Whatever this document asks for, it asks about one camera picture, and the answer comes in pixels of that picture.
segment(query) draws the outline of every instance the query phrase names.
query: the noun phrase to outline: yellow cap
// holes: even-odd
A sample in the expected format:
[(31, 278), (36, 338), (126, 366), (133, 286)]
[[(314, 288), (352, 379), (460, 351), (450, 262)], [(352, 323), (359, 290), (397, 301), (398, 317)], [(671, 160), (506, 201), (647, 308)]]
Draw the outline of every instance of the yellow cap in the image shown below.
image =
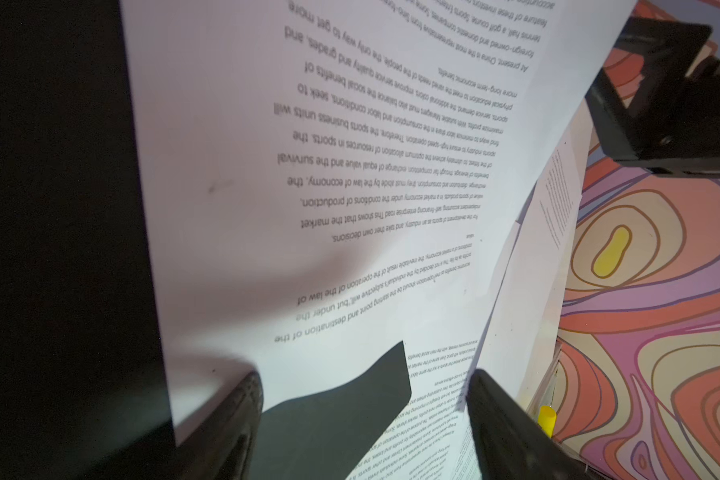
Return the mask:
[(549, 406), (542, 406), (539, 410), (539, 426), (548, 437), (552, 438), (552, 432), (554, 431), (554, 423), (557, 420), (557, 413), (554, 408)]

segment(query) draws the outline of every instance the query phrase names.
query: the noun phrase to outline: black metal bracket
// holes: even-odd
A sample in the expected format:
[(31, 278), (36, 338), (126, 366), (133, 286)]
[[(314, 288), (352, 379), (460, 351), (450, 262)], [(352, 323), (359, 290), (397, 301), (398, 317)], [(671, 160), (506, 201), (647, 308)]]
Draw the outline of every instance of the black metal bracket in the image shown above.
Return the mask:
[(245, 480), (264, 394), (252, 372), (176, 449), (175, 480)]
[(586, 94), (606, 155), (663, 177), (720, 178), (720, 60), (690, 72), (711, 33), (708, 25), (629, 19), (614, 45), (644, 60), (629, 107), (602, 69)]

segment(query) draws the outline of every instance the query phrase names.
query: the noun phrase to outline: colorful swirl pattern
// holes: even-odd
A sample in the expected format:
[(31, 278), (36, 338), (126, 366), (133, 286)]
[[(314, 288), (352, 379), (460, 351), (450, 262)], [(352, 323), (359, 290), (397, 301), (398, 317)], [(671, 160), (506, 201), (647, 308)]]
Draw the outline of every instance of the colorful swirl pattern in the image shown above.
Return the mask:
[[(712, 24), (720, 56), (720, 0), (634, 14)], [(642, 64), (606, 60), (627, 103)], [(560, 338), (557, 441), (615, 478), (720, 479), (720, 180), (621, 168), (593, 136)]]

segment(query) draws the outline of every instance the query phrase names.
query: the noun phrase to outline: paper sheet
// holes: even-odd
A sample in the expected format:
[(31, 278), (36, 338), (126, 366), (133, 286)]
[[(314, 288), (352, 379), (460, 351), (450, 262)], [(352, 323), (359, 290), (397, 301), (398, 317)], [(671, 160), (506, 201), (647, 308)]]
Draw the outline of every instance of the paper sheet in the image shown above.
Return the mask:
[(523, 218), (478, 361), (512, 397), (523, 381), (560, 258), (568, 253), (581, 181), (570, 133), (566, 132), (544, 168)]
[[(574, 115), (574, 118), (570, 121), (569, 130), (571, 144), (574, 149), (576, 168), (579, 174), (577, 184), (580, 184), (584, 181), (586, 159), (589, 157), (592, 138), (592, 119), (585, 102), (582, 102), (582, 105), (576, 111), (576, 115)], [(579, 191), (575, 193), (576, 198), (578, 198)], [(568, 228), (573, 232), (575, 231), (576, 225), (569, 225)], [(573, 249), (575, 235), (567, 234), (566, 236), (568, 239), (567, 244), (563, 245), (560, 262), (557, 265), (557, 273), (554, 274), (552, 287), (548, 292), (544, 311), (541, 313), (536, 337), (532, 341), (533, 346), (530, 349), (528, 367), (526, 367), (520, 390), (514, 397), (515, 401), (517, 401), (523, 409), (526, 409), (531, 399), (534, 398), (540, 383), (544, 379), (544, 374), (549, 369), (550, 359), (554, 356), (555, 345), (557, 343), (557, 327), (560, 325), (560, 310), (563, 307), (565, 283), (570, 270), (570, 253)], [(544, 292), (534, 293), (532, 297), (544, 297)]]
[[(518, 223), (512, 226), (501, 249), (488, 294), (473, 315), (484, 316), (481, 313), (490, 311), (495, 303), (519, 227)], [(464, 394), (470, 370), (474, 369), (480, 334), (480, 330), (443, 329), (432, 335), (431, 331), (420, 330), (417, 335), (407, 338), (406, 348), (411, 352), (408, 355), (411, 401), (348, 478), (360, 480), (379, 475), (383, 478), (383, 475), (426, 478), (433, 472), (456, 473), (462, 469), (476, 471), (479, 476), (471, 445), (469, 417), (465, 410), (457, 410), (456, 405)]]
[(176, 440), (251, 368), (266, 409), (479, 338), (632, 4), (123, 0)]

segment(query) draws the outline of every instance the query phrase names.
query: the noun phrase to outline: yellow object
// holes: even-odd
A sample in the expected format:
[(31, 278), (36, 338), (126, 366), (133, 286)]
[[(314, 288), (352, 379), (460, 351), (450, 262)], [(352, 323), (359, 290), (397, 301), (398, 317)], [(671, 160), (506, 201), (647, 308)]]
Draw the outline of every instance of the yellow object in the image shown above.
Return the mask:
[(626, 249), (632, 243), (632, 231), (625, 225), (619, 225), (611, 232), (608, 243), (592, 262), (592, 273), (599, 278), (608, 278), (616, 272), (624, 259)]
[(548, 437), (552, 438), (554, 423), (557, 420), (557, 412), (552, 407), (543, 406), (539, 410), (539, 427), (544, 430)]

